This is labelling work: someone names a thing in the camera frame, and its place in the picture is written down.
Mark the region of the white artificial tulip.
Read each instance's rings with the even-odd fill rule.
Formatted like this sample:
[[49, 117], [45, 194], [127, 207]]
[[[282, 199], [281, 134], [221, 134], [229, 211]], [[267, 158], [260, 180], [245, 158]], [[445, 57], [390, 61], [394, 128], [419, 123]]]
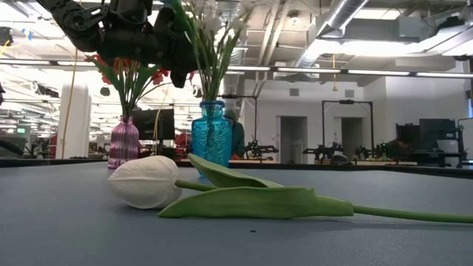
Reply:
[[371, 216], [427, 222], [473, 224], [473, 216], [429, 214], [354, 205], [316, 194], [312, 188], [283, 186], [241, 174], [190, 154], [209, 184], [179, 179], [177, 164], [164, 156], [128, 161], [108, 178], [112, 193], [138, 209], [157, 209], [161, 218], [248, 217], [295, 219], [313, 216]]

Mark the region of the silver ceiling duct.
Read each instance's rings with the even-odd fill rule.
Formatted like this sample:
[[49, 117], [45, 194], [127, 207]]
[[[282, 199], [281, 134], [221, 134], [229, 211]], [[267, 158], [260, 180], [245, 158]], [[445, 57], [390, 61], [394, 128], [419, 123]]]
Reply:
[[324, 54], [323, 37], [341, 38], [345, 27], [370, 0], [333, 0], [326, 13], [315, 17], [307, 32], [307, 46], [293, 67], [311, 67]]

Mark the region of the white column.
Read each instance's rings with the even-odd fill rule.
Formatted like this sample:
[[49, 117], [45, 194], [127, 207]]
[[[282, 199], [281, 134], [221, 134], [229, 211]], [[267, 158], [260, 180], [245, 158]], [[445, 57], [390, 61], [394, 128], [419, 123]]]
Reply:
[[89, 152], [89, 130], [92, 98], [87, 84], [71, 81], [62, 86], [57, 131], [56, 159], [86, 157]]

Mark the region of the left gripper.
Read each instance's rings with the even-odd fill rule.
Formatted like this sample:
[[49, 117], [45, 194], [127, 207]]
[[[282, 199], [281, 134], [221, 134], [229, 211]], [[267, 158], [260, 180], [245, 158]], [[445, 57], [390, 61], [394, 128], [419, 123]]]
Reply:
[[171, 70], [173, 85], [183, 88], [187, 74], [198, 70], [193, 47], [172, 8], [163, 7], [150, 23], [152, 6], [153, 0], [111, 0], [101, 4], [103, 40], [98, 54], [108, 64], [122, 58], [160, 65]]

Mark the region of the black monitor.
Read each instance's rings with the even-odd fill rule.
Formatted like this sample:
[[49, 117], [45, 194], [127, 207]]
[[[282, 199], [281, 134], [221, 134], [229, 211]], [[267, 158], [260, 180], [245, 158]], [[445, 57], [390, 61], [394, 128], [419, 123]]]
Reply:
[[152, 109], [133, 111], [133, 124], [139, 140], [173, 140], [175, 137], [174, 110]]

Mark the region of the red background object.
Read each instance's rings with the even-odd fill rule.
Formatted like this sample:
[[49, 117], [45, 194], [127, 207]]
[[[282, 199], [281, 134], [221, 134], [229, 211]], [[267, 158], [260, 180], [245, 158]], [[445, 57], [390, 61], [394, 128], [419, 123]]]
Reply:
[[189, 133], [181, 133], [174, 139], [174, 144], [177, 148], [187, 148], [191, 145], [192, 136]]

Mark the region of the black workstation desk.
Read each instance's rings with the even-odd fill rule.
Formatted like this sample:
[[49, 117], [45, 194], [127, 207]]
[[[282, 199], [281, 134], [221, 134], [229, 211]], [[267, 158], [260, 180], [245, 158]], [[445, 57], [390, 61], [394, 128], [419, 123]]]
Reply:
[[458, 160], [456, 168], [466, 161], [464, 127], [455, 119], [422, 118], [419, 124], [396, 124], [396, 137], [406, 148], [400, 151], [399, 159], [416, 162], [418, 165], [447, 167], [447, 158]]

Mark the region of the purple ribbed glass vase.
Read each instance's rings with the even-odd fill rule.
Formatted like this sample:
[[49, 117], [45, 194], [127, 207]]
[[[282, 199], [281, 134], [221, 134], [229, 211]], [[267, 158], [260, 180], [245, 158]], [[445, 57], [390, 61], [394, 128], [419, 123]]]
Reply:
[[120, 123], [113, 128], [108, 159], [108, 168], [116, 169], [122, 164], [136, 160], [139, 153], [139, 131], [132, 116], [121, 116]]

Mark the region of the person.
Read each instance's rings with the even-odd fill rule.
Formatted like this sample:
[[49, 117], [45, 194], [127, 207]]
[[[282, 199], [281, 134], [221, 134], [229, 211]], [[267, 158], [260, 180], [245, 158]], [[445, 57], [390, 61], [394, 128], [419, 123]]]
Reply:
[[226, 109], [224, 117], [232, 125], [231, 155], [242, 158], [245, 153], [245, 132], [243, 125], [238, 121], [233, 109]]

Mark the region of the blue patterned glass vase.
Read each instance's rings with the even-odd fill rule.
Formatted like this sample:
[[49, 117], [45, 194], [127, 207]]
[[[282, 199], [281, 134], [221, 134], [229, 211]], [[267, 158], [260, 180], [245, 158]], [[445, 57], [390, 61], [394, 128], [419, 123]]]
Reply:
[[224, 118], [221, 100], [200, 103], [202, 117], [191, 123], [191, 153], [212, 163], [227, 166], [231, 158], [232, 127]]

